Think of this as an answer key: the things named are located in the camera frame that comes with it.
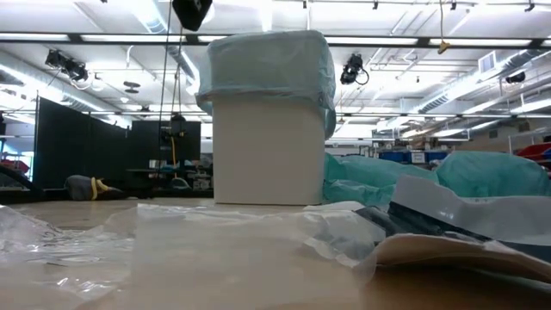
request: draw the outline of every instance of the plastic bag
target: plastic bag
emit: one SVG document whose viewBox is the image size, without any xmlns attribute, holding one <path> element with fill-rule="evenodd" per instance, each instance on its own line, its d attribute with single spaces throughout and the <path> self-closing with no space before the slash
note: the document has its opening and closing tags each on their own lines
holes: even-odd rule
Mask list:
<svg viewBox="0 0 551 310">
<path fill-rule="evenodd" d="M 333 135 L 335 68 L 318 31 L 237 34 L 216 40 L 208 45 L 200 71 L 197 105 L 209 114 L 212 100 L 223 96 L 291 99 L 320 107 L 325 138 Z"/>
<path fill-rule="evenodd" d="M 351 211 L 142 210 L 132 309 L 359 308 L 375 269 L 373 227 Z"/>
<path fill-rule="evenodd" d="M 117 289 L 130 273 L 133 232 L 110 231 L 125 215 L 76 232 L 0 206 L 2 309 L 72 310 Z"/>
<path fill-rule="evenodd" d="M 400 176 L 422 177 L 437 182 L 436 175 L 413 165 L 392 161 L 325 154 L 324 198 L 329 202 L 354 201 L 365 206 L 387 205 Z"/>
<path fill-rule="evenodd" d="M 551 183 L 540 165 L 505 153 L 456 151 L 436 174 L 441 185 L 461 197 L 551 195 Z"/>
</svg>

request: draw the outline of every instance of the black panel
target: black panel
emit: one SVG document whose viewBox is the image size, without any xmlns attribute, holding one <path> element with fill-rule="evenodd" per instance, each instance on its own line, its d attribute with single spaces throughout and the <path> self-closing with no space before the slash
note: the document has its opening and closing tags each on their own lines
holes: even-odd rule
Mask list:
<svg viewBox="0 0 551 310">
<path fill-rule="evenodd" d="M 121 180 L 127 168 L 127 130 L 41 98 L 33 182 L 60 189 L 72 175 Z"/>
<path fill-rule="evenodd" d="M 201 153 L 201 123 L 199 121 L 173 122 L 163 121 L 164 131 L 186 134 L 175 138 L 176 160 L 199 160 Z M 144 169 L 149 167 L 151 159 L 159 159 L 158 121 L 133 121 L 129 133 L 129 159 L 131 168 Z M 169 139 L 161 141 L 161 159 L 172 161 Z"/>
<path fill-rule="evenodd" d="M 122 180 L 127 168 L 127 130 L 95 118 L 90 122 L 90 176 Z"/>
<path fill-rule="evenodd" d="M 89 116 L 41 98 L 37 119 L 33 182 L 59 189 L 68 176 L 88 175 Z"/>
</svg>

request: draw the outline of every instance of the light blue trash bag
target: light blue trash bag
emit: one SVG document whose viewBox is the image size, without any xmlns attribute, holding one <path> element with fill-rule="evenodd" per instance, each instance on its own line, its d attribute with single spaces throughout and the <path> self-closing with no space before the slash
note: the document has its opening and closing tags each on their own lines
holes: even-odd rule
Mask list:
<svg viewBox="0 0 551 310">
<path fill-rule="evenodd" d="M 393 161 L 325 154 L 324 198 L 329 202 L 354 201 L 364 206 L 387 205 L 394 185 L 403 175 L 422 177 L 438 183 L 436 174 L 413 165 Z"/>
<path fill-rule="evenodd" d="M 195 99 L 209 115 L 213 100 L 291 100 L 319 108 L 326 139 L 335 131 L 335 68 L 329 45 L 318 31 L 236 34 L 215 40 L 208 45 L 200 72 Z"/>
<path fill-rule="evenodd" d="M 441 185 L 461 197 L 551 195 L 551 183 L 540 165 L 506 153 L 455 151 L 436 174 Z"/>
</svg>

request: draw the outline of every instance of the white trash can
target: white trash can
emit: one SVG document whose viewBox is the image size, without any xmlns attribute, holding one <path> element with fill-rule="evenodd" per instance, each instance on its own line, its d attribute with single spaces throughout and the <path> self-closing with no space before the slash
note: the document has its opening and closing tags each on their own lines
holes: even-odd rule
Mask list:
<svg viewBox="0 0 551 310">
<path fill-rule="evenodd" d="M 335 69 L 317 31 L 234 35 L 208 46 L 201 109 L 213 116 L 217 203 L 321 203 Z"/>
<path fill-rule="evenodd" d="M 325 131 L 312 104 L 214 100 L 216 203 L 315 205 L 322 199 Z"/>
</svg>

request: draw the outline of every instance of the ceiling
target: ceiling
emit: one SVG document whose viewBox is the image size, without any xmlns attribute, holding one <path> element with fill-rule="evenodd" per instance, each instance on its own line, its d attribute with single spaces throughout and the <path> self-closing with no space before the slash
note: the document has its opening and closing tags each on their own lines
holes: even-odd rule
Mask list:
<svg viewBox="0 0 551 310">
<path fill-rule="evenodd" d="M 551 35 L 551 0 L 534 1 L 530 12 L 526 4 L 512 0 L 485 2 L 473 0 L 444 2 L 443 34 L 467 37 L 540 38 Z M 169 20 L 170 2 L 166 0 L 0 0 L 0 29 L 4 32 L 63 32 L 143 34 L 146 28 L 139 14 L 147 14 L 155 5 L 165 21 Z M 440 35 L 441 15 L 438 2 L 397 0 L 379 1 L 378 9 L 365 1 L 309 1 L 303 9 L 300 1 L 279 0 L 214 0 L 214 14 L 203 23 L 201 34 L 242 34 L 250 32 L 314 29 L 323 34 L 335 35 Z M 179 22 L 174 13 L 170 17 L 170 30 L 178 33 Z M 175 86 L 176 62 L 168 57 L 161 46 L 134 46 L 127 63 L 130 46 L 79 46 L 67 44 L 2 44 L 4 51 L 21 61 L 48 73 L 52 78 L 70 82 L 63 74 L 44 64 L 49 49 L 86 64 L 91 75 L 97 75 L 104 84 L 100 90 L 82 90 L 113 110 L 198 111 L 194 96 Z M 183 50 L 195 65 L 206 54 L 206 46 L 185 46 Z M 436 49 L 398 49 L 368 47 L 332 47 L 336 80 L 352 53 L 360 53 L 370 80 L 365 86 L 341 85 L 337 81 L 334 103 L 337 111 L 402 112 L 436 90 L 453 83 L 462 75 L 478 69 L 478 59 L 491 50 L 450 49 L 442 55 Z M 501 51 L 498 55 L 511 55 L 517 51 Z M 125 81 L 139 83 L 139 94 L 128 94 Z M 456 109 L 460 113 L 473 104 L 498 95 L 498 84 L 489 84 L 477 94 L 458 98 Z M 192 116 L 192 120 L 210 122 L 210 117 Z M 377 118 L 364 120 L 365 128 L 374 126 Z"/>
</svg>

